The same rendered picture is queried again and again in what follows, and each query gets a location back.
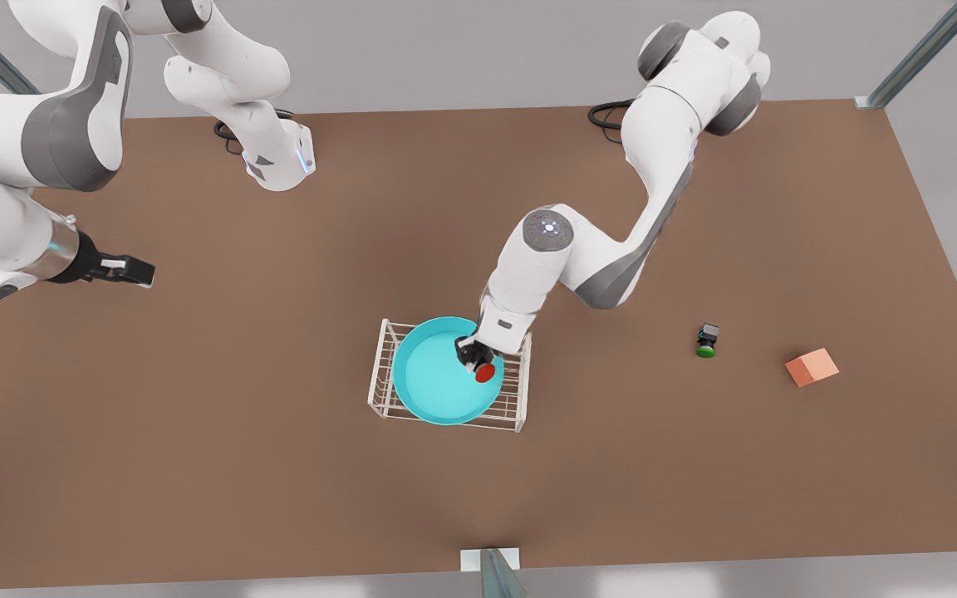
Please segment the orange box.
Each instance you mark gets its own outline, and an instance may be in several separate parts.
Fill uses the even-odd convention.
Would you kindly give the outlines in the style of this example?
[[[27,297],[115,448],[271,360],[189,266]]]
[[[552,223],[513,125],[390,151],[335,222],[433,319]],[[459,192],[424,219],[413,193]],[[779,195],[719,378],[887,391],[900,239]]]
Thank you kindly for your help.
[[[824,347],[794,357],[785,367],[799,389],[839,374],[838,366]]]

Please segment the cyan plate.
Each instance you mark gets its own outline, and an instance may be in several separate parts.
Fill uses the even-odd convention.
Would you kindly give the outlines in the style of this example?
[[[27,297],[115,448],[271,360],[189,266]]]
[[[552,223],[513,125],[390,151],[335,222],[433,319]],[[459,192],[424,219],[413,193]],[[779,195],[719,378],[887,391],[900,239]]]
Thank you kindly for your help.
[[[505,378],[503,357],[494,357],[493,374],[485,382],[457,360],[455,341],[474,328],[466,318],[442,316],[404,336],[391,374],[396,394],[414,416],[439,425],[464,424],[494,404]]]

